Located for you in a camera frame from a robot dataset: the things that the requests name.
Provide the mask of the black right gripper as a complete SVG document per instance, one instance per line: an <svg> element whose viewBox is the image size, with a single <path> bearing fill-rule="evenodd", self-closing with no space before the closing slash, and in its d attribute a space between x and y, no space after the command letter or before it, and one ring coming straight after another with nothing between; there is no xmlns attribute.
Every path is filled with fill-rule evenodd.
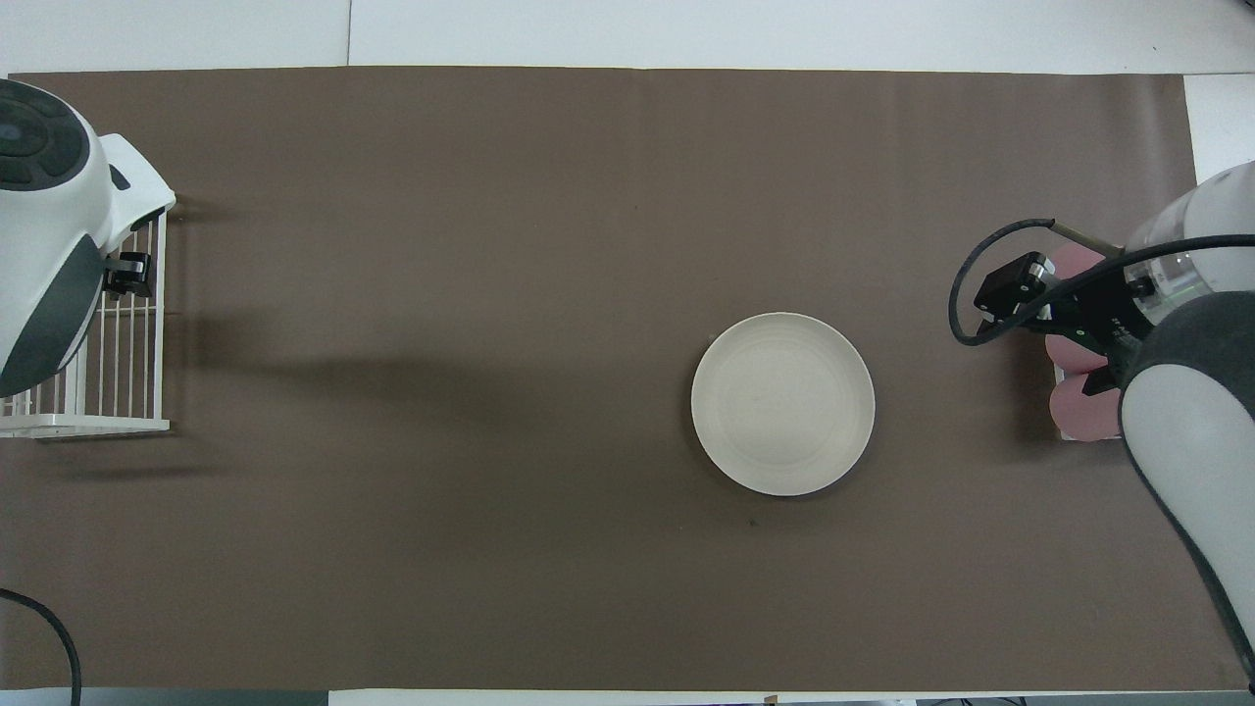
<svg viewBox="0 0 1255 706"><path fill-rule="evenodd" d="M1153 329L1135 305L1124 270L1091 251L1030 251L986 275L973 298L979 344L1013 330L1038 334L1062 354L1057 367L1083 396L1119 387Z"/></svg>

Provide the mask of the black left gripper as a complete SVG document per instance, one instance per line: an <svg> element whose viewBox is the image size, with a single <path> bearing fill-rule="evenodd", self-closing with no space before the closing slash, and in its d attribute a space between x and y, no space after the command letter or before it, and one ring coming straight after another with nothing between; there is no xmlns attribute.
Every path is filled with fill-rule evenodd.
<svg viewBox="0 0 1255 706"><path fill-rule="evenodd" d="M153 296L153 265L152 255L138 253L138 251L123 251L115 256L107 256L104 260L105 273L102 282L104 293L112 298L122 296L136 296L136 298L152 298Z"/></svg>

